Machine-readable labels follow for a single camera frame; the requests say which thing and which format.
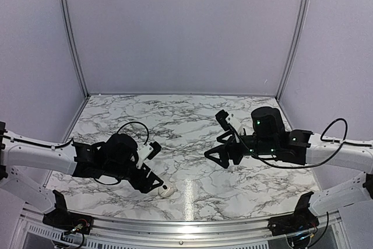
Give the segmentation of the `white oval charging case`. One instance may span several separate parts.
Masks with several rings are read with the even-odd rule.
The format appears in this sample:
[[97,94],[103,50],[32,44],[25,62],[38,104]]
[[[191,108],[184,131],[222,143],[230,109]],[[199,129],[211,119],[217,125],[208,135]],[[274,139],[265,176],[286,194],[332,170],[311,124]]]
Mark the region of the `white oval charging case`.
[[174,193],[175,189],[174,187],[159,187],[158,188],[158,194],[162,197],[162,198],[168,198],[170,197],[173,193]]

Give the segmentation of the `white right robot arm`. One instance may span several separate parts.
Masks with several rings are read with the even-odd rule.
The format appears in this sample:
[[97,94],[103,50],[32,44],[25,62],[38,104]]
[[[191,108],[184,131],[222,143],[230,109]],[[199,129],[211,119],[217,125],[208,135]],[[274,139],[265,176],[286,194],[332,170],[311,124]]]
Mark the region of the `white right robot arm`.
[[287,131],[277,108],[264,106],[251,113],[253,133],[248,135],[234,114],[219,111],[216,120],[224,129],[217,137],[218,146],[207,150],[205,158],[228,168],[245,156],[283,170],[313,169],[329,164],[360,171],[332,188],[302,195],[288,224],[301,230],[317,217],[344,206],[372,199],[372,142],[350,141],[348,131],[342,138],[327,137],[309,130]]

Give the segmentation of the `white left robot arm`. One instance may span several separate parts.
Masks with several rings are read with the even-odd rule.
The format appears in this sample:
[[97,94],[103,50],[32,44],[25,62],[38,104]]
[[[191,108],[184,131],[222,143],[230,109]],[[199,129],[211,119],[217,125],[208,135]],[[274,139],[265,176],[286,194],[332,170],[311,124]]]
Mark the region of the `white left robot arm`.
[[128,181],[133,189],[147,194],[163,186],[164,181],[145,163],[161,150],[158,142],[138,147],[125,134],[113,134],[105,142],[85,144],[70,140],[59,144],[20,136],[1,123],[1,189],[15,195],[50,218],[60,228],[73,224],[73,214],[58,206],[55,192],[44,188],[17,167],[52,170],[78,178],[111,177]]

